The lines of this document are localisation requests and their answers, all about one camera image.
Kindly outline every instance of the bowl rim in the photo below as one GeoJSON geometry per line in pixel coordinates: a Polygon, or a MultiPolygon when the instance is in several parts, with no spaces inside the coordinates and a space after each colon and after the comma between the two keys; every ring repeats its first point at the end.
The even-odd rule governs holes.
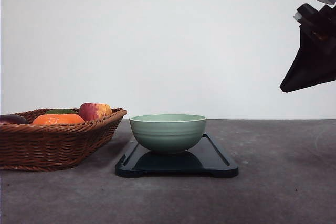
{"type": "Polygon", "coordinates": [[[195,115],[195,114],[146,114],[146,115],[136,115],[129,118],[130,121],[135,122],[145,122],[145,123],[180,123],[180,122],[198,122],[198,121],[205,121],[207,120],[207,117],[203,115],[195,115]],[[194,120],[176,120],[176,121],[149,121],[149,120],[137,120],[134,118],[140,117],[140,116],[150,116],[150,115],[192,115],[192,116],[201,116],[201,119],[194,119],[194,120]]]}

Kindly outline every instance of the green fruit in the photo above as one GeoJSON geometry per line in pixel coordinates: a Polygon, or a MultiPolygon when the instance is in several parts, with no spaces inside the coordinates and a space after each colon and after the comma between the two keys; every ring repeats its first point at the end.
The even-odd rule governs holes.
{"type": "Polygon", "coordinates": [[[61,114],[76,114],[75,111],[70,110],[70,109],[53,109],[53,110],[48,110],[45,115],[61,115],[61,114]]]}

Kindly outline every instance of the purple eggplant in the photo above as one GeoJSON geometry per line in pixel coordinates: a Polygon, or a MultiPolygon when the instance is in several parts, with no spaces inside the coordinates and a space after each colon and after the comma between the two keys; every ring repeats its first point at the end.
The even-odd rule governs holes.
{"type": "Polygon", "coordinates": [[[0,115],[0,124],[28,124],[27,119],[20,115],[0,115]]]}

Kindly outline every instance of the woven basket rim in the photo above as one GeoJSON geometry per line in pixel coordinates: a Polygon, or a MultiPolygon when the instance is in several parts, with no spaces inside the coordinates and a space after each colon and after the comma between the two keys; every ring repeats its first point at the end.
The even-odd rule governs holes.
{"type": "MultiPolygon", "coordinates": [[[[31,111],[25,111],[25,112],[17,112],[17,113],[12,113],[11,115],[18,115],[22,113],[35,113],[37,111],[41,110],[52,110],[49,108],[44,108],[44,109],[36,109],[36,110],[31,110],[31,111]]],[[[19,128],[19,129],[25,129],[25,128],[31,128],[31,129],[68,129],[71,127],[72,129],[80,129],[82,127],[87,127],[87,126],[95,126],[96,128],[99,128],[99,126],[104,126],[105,124],[114,121],[116,118],[123,117],[124,115],[127,114],[127,111],[124,110],[123,108],[113,108],[113,110],[118,110],[113,112],[112,115],[110,116],[104,116],[103,118],[91,120],[91,121],[85,121],[83,123],[76,123],[76,124],[13,124],[13,123],[3,123],[0,125],[1,128],[19,128]]]]}

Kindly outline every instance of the wicker basket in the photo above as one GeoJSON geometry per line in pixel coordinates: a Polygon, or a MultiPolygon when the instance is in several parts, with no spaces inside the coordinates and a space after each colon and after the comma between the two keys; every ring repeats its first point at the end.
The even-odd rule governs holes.
{"type": "MultiPolygon", "coordinates": [[[[51,109],[16,113],[29,123],[51,109]]],[[[46,172],[77,166],[112,139],[127,111],[112,109],[111,116],[81,124],[1,124],[0,169],[46,172]]]]}

